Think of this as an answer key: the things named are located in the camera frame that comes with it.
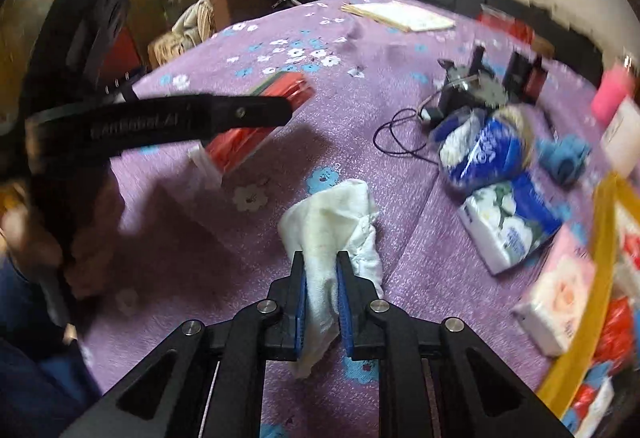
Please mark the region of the blue white tissue pack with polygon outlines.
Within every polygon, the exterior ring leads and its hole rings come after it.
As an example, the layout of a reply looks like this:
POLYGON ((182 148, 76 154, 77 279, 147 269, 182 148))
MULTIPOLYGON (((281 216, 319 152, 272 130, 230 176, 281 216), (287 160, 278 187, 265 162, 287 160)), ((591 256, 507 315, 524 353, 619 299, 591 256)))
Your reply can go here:
POLYGON ((492 276, 520 264, 562 226, 528 172, 474 191, 458 215, 492 276))

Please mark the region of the purple floral tablecloth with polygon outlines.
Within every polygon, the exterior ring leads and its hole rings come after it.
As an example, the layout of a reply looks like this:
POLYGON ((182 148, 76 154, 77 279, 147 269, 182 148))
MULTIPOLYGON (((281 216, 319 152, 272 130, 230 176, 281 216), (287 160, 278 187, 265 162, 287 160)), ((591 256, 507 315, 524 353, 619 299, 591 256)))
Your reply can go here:
POLYGON ((81 340, 101 388, 181 322, 228 320, 263 298, 290 270, 282 214, 346 179, 365 181, 378 204, 376 248, 391 302, 424 320, 465 320, 530 387, 546 376, 548 359, 512 316, 536 265, 492 276, 437 166, 390 153, 396 138, 420 146, 421 126, 382 131, 442 83, 440 59, 464 63, 482 44, 502 73, 516 42, 465 18, 446 32, 401 33, 342 7, 326 0, 235 24, 137 84, 140 97, 245 94, 285 70, 303 73, 314 96, 221 184, 203 177, 184 144, 116 158, 122 239, 111 293, 81 340))

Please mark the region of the red plastic bag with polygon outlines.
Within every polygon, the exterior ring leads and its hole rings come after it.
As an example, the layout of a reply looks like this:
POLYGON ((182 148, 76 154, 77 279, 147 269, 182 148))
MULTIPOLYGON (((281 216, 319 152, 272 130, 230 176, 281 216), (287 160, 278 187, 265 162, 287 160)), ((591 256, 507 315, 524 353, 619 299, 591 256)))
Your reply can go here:
POLYGON ((608 304, 592 364, 607 363, 608 372, 615 375, 628 366, 635 350, 634 304, 626 296, 614 298, 608 304))

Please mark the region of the blanket on chair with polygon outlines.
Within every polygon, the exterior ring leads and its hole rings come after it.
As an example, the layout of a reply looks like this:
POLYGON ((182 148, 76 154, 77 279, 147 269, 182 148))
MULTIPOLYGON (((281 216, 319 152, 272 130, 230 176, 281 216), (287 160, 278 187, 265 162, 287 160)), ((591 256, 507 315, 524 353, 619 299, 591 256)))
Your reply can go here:
POLYGON ((158 68, 201 45, 216 32, 214 8, 209 0, 198 0, 180 16, 169 31, 148 46, 151 68, 158 68))

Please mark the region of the dark bottle with cork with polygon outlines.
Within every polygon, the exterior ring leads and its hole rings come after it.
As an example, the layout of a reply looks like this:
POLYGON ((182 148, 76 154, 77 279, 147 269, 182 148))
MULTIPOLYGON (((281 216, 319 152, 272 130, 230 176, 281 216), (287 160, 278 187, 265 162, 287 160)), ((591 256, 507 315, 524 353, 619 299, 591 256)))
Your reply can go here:
POLYGON ((548 76, 544 59, 553 58, 554 47, 551 42, 538 35, 534 36, 530 46, 535 53, 533 60, 519 51, 512 51, 502 86, 511 101, 526 102, 534 106, 548 76))

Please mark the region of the white cloth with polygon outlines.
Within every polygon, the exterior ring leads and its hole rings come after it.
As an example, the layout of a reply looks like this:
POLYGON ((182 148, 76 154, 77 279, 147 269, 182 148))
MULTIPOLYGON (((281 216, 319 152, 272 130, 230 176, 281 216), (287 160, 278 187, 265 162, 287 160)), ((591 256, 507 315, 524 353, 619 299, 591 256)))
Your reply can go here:
POLYGON ((378 218, 368 184, 347 179, 312 194, 281 217, 278 232, 288 257, 301 252, 306 274, 307 300, 303 348, 292 366, 297 378, 306 378, 337 338, 337 254, 344 250, 356 276, 370 280, 383 296, 383 266, 376 250, 378 218))

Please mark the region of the black electric motor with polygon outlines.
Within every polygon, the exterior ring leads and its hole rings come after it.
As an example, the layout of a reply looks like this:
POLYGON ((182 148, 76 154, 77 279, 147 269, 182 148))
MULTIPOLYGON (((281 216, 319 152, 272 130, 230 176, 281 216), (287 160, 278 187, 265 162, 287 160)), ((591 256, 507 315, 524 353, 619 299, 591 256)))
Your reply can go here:
POLYGON ((496 73, 484 63, 485 47, 476 44, 467 65, 438 59, 445 80, 434 94, 416 107, 416 118, 427 127, 435 127, 448 115, 462 108, 495 111, 509 103, 510 97, 496 73))

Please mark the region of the yellow cardboard box lid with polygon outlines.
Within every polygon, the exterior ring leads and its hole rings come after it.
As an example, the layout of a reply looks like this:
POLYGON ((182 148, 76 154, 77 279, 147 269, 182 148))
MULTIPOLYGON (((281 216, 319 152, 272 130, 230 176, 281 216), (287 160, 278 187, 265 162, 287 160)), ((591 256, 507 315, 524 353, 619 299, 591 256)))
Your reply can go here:
POLYGON ((597 349, 610 302, 617 254, 615 206, 620 204, 634 219, 639 217, 639 195, 617 172, 610 172, 593 193, 593 222, 589 254, 596 274, 587 306, 570 349, 556 359, 537 395, 551 412, 562 418, 573 402, 597 349))

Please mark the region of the blue red cloth pack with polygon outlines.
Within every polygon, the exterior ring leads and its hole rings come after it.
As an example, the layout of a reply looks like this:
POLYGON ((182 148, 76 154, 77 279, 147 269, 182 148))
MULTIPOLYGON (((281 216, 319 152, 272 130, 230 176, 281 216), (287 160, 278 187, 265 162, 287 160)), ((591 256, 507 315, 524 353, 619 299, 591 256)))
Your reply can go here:
POLYGON ((274 130, 288 124, 314 95, 303 73, 277 71, 245 96, 233 96, 228 123, 188 152, 211 187, 239 167, 274 130))

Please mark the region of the white plastic jar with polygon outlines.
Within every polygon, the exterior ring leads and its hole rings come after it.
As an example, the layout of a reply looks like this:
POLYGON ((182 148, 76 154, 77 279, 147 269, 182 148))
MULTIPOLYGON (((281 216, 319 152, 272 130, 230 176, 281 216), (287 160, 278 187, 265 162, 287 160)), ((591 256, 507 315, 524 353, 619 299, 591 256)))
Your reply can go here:
POLYGON ((612 169, 623 178, 639 164, 640 112, 631 98, 620 102, 602 136, 601 148, 612 169))

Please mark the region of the pink sleeved thermos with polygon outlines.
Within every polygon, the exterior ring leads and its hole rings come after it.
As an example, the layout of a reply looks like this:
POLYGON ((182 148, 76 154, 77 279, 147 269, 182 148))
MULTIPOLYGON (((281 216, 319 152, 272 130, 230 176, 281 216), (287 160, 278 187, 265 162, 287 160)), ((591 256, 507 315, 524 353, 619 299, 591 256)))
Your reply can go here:
POLYGON ((617 58, 603 73, 600 86, 590 103, 591 113, 601 126, 608 126, 623 100, 634 96, 638 78, 638 62, 632 54, 617 58))

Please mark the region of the paper notebook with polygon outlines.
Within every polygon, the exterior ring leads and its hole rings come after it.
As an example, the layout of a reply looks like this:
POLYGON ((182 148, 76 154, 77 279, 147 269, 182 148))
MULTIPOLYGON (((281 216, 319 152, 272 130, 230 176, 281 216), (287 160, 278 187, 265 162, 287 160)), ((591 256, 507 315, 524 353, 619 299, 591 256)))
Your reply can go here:
POLYGON ((341 10, 353 16, 369 18, 375 22, 409 33, 422 33, 450 30, 456 21, 404 2, 367 2, 366 4, 345 4, 341 10))

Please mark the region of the blue sock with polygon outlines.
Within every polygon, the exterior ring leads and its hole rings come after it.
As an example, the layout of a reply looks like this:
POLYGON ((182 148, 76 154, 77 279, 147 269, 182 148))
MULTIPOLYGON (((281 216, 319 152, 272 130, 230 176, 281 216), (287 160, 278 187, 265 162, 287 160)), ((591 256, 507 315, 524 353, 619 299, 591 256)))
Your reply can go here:
POLYGON ((539 166, 559 186, 572 186, 586 168, 591 153, 590 144, 576 135, 536 141, 539 166))

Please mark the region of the pink rose tissue pack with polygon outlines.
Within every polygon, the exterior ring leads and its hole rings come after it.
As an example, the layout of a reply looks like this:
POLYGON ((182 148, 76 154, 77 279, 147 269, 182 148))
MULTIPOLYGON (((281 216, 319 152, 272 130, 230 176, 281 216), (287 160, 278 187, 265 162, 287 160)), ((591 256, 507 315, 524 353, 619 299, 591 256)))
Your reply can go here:
POLYGON ((534 283, 513 308, 522 330, 546 357, 570 349, 590 296, 596 265, 567 224, 544 258, 534 283))

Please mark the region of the blue tissue roll pack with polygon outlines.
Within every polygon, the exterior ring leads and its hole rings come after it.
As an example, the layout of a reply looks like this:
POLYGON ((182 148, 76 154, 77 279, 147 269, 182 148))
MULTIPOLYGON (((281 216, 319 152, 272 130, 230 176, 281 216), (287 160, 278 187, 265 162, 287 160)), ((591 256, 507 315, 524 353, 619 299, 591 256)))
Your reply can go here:
POLYGON ((430 135, 440 172, 459 194, 518 176, 533 159, 534 142, 524 109, 513 104, 494 112, 465 106, 430 135))

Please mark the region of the red bag on sofa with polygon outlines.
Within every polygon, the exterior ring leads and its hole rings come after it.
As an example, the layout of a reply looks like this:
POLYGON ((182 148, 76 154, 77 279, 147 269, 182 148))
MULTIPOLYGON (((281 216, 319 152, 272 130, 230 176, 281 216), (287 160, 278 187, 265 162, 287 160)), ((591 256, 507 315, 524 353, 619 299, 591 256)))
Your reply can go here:
POLYGON ((488 5, 480 6, 480 13, 476 20, 488 28, 509 34, 529 45, 535 38, 535 31, 528 24, 488 5))

